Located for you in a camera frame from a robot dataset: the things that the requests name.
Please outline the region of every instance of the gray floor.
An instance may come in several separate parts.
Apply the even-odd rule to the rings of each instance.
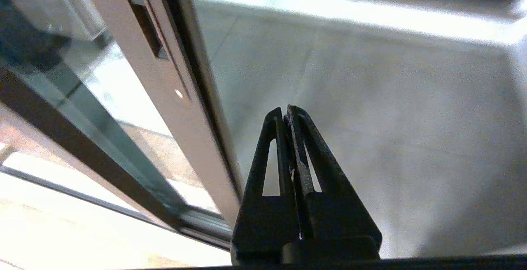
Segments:
[[[378,223],[382,257],[527,241],[525,126],[506,53],[196,8],[243,184],[265,114],[291,103],[311,115]],[[277,178],[266,188],[276,193]]]

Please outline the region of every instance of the concrete floor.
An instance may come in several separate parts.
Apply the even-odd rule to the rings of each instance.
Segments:
[[[379,225],[383,258],[527,240],[525,125],[506,52],[195,6],[243,185],[265,114],[290,103],[311,115]]]

